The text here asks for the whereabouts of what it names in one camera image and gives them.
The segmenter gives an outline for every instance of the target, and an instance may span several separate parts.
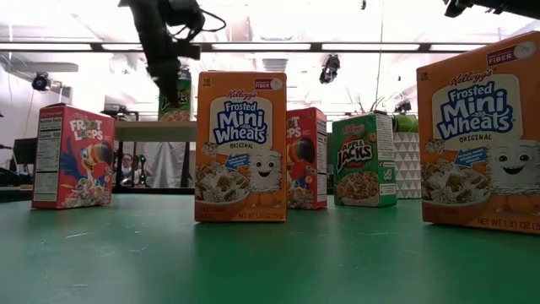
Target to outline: white wall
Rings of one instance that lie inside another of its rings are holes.
[[[30,82],[8,74],[0,66],[0,144],[13,147],[17,138],[35,137],[40,108],[57,102],[57,93],[34,91]],[[69,100],[62,97],[62,102]],[[11,156],[11,150],[0,149],[0,166],[5,168]]]

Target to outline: fluorescent light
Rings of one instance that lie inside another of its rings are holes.
[[[85,43],[0,43],[3,50],[52,50],[52,51],[91,51],[89,44]]]
[[[431,46],[431,51],[449,51],[449,52],[459,52],[459,51],[472,51],[474,49],[477,49],[479,47],[486,46],[486,45],[433,45]]]
[[[415,51],[419,44],[365,44],[365,43],[325,43],[322,45],[324,51]]]
[[[301,50],[308,51],[311,48],[309,43],[220,43],[212,44],[214,50],[233,51],[233,50],[258,50],[258,51],[276,51],[276,50]]]
[[[143,46],[140,44],[121,44],[121,43],[106,43],[102,45],[105,50],[109,51],[130,51],[130,50],[142,50]]]

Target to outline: blue label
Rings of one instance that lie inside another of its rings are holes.
[[[227,158],[227,162],[225,163],[225,168],[238,170],[239,167],[247,166],[248,160],[247,154],[229,155],[229,158]]]
[[[268,125],[264,116],[264,110],[259,109],[255,101],[226,101],[224,111],[218,112],[218,127],[213,130],[216,144],[235,141],[266,143]]]
[[[449,91],[448,102],[440,106],[440,137],[448,140],[473,132],[509,132],[514,123],[507,95],[505,89],[495,89],[494,81]]]
[[[486,149],[484,147],[469,149],[469,150],[459,150],[456,155],[454,163],[457,166],[467,166],[471,167],[474,163],[478,163],[486,160]]]

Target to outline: green table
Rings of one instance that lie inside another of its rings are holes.
[[[196,224],[191,196],[110,208],[0,204],[0,303],[539,303],[540,238],[397,208]]]

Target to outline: toucan cartoon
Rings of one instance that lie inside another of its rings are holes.
[[[60,155],[60,167],[64,174],[73,176],[76,181],[81,178],[86,178],[92,182],[98,180],[100,185],[105,185],[106,173],[102,176],[94,177],[94,168],[100,163],[106,163],[107,165],[112,164],[113,150],[111,145],[106,142],[101,142],[91,144],[88,147],[81,149],[79,151],[80,162],[77,162],[75,154],[73,153],[71,138],[67,139],[66,146],[67,152],[62,152]]]
[[[292,181],[298,181],[298,187],[308,188],[308,184],[305,182],[306,172],[305,166],[313,163],[315,160],[315,145],[309,138],[299,138],[293,143],[287,145],[287,179]],[[293,167],[296,164],[307,162],[308,164],[302,164],[304,170],[293,171]]]

